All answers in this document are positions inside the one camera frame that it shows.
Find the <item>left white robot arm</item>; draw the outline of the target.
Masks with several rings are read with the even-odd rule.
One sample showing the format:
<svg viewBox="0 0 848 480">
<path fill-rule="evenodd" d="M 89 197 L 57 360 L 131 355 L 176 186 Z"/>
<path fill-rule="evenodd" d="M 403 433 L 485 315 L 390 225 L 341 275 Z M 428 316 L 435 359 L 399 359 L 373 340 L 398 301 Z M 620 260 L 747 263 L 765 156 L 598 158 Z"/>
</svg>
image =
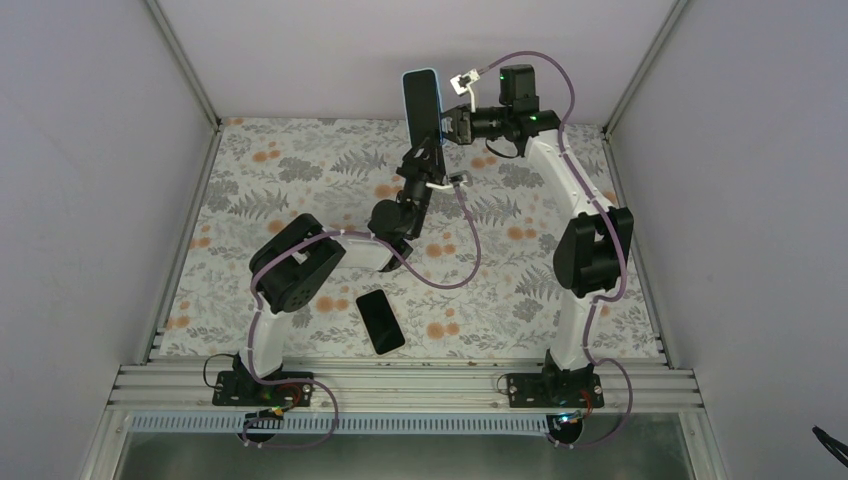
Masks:
<svg viewBox="0 0 848 480">
<path fill-rule="evenodd" d="M 234 379 L 224 391 L 263 405 L 276 396 L 277 382 L 292 380 L 282 370 L 282 335 L 276 329 L 283 315 L 305 308 L 336 270 L 386 273 L 409 264 L 432 194 L 447 184 L 440 141 L 414 145 L 396 172 L 404 181 L 400 193 L 373 207 L 365 230 L 329 230 L 302 214 L 253 255 L 253 318 L 246 345 L 232 364 Z"/>
</svg>

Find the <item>black object at corner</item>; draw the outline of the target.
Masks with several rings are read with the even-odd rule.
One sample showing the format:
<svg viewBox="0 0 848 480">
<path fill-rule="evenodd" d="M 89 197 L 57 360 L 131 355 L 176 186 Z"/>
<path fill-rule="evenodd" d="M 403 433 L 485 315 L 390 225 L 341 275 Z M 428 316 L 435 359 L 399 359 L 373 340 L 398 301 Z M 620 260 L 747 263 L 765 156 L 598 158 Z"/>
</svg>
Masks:
<svg viewBox="0 0 848 480">
<path fill-rule="evenodd" d="M 811 429 L 819 443 L 843 466 L 848 467 L 848 446 L 829 435 L 824 429 L 814 425 Z"/>
</svg>

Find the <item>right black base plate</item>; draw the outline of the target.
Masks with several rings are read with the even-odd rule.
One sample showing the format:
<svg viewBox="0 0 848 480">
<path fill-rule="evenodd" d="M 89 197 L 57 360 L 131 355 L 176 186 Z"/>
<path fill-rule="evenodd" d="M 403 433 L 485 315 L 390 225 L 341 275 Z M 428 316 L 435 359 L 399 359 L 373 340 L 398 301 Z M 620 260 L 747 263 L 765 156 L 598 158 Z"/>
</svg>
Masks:
<svg viewBox="0 0 848 480">
<path fill-rule="evenodd" d="M 600 376 L 591 370 L 511 373 L 506 376 L 506 393 L 513 409 L 602 408 L 604 389 Z"/>
</svg>

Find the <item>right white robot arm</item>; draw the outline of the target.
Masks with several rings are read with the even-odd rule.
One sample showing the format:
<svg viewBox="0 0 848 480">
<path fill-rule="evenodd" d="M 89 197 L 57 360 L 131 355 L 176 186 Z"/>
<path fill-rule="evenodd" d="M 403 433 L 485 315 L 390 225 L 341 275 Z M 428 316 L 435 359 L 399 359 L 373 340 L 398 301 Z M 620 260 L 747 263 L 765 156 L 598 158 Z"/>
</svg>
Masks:
<svg viewBox="0 0 848 480">
<path fill-rule="evenodd" d="M 503 66 L 496 107 L 474 102 L 443 114 L 443 135 L 458 145 L 504 139 L 541 176 L 567 220 L 553 252 L 552 270 L 564 288 L 557 332 L 538 373 L 512 373 L 504 392 L 513 408 L 589 407 L 603 403 L 589 339 L 600 302 L 618 300 L 626 289 L 634 219 L 626 208 L 602 199 L 567 141 L 565 125 L 542 110 L 535 71 L 526 64 Z"/>
</svg>

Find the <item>aluminium mounting rail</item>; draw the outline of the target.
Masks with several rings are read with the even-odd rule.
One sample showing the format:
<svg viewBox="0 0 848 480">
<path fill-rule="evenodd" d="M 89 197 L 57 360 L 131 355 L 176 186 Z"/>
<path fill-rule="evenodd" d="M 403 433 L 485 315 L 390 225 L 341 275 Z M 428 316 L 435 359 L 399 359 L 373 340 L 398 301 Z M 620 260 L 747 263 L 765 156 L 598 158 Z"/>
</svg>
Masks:
<svg viewBox="0 0 848 480">
<path fill-rule="evenodd" d="M 119 368 L 107 406 L 114 410 L 210 410 L 210 383 L 231 359 L 164 356 L 157 349 L 140 365 Z M 327 385 L 344 413 L 506 413 L 509 373 L 536 372 L 531 358 L 290 358 L 291 370 L 310 371 Z M 691 370 L 672 369 L 663 357 L 624 359 L 596 369 L 605 413 L 676 413 L 703 409 Z"/>
</svg>

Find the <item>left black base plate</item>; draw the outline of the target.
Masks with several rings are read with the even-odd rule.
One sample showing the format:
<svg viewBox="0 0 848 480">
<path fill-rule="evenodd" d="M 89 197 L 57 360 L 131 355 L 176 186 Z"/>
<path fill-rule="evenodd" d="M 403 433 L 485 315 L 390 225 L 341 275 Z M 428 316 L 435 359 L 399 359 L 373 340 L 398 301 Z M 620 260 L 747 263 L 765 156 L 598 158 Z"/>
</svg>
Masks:
<svg viewBox="0 0 848 480">
<path fill-rule="evenodd" d="M 214 406 L 240 407 L 308 407 L 312 389 L 306 391 L 300 380 L 313 380 L 311 372 L 281 371 L 269 376 L 269 381 L 282 380 L 279 385 L 257 383 L 247 371 L 220 372 L 212 396 Z"/>
</svg>

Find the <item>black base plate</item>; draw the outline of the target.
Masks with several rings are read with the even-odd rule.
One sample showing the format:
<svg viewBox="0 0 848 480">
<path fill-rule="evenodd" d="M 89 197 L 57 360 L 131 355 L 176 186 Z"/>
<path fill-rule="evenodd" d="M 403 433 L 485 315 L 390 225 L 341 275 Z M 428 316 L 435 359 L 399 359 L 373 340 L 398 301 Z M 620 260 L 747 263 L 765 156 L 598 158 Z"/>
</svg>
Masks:
<svg viewBox="0 0 848 480">
<path fill-rule="evenodd" d="M 240 407 L 308 407 L 312 389 L 306 391 L 300 380 L 313 380 L 311 372 L 281 371 L 269 376 L 269 381 L 282 380 L 279 385 L 257 383 L 247 371 L 220 372 L 212 396 L 214 406 Z"/>
<path fill-rule="evenodd" d="M 511 373 L 506 376 L 506 393 L 513 409 L 602 408 L 604 389 L 600 376 L 591 370 Z"/>
</svg>

